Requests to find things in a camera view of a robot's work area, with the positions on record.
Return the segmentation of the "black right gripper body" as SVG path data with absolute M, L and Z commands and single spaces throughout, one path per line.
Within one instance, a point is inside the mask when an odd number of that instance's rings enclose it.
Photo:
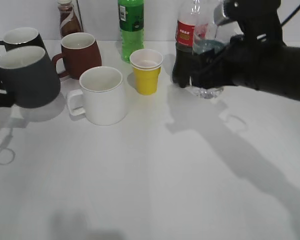
M 236 39 L 242 39 L 243 36 L 241 34 L 239 35 L 233 35 L 227 43 L 224 44 L 224 48 L 216 55 L 216 57 L 212 60 L 210 64 L 208 64 L 206 67 L 200 68 L 198 71 L 194 73 L 195 79 L 199 81 L 198 85 L 200 87 L 206 87 L 206 88 L 219 88 L 223 84 L 222 81 L 222 75 L 224 73 L 224 66 L 222 61 L 224 60 L 225 52 L 227 47 L 229 47 L 232 43 L 232 41 Z M 193 65 L 196 61 L 193 59 L 193 56 L 191 58 L 191 67 L 190 67 L 190 75 L 193 68 Z

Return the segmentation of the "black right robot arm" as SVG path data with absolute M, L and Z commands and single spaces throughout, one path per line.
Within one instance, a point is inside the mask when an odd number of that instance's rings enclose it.
M 212 99 L 242 86 L 300 101 L 300 47 L 287 46 L 279 0 L 194 0 L 178 18 L 172 82 Z

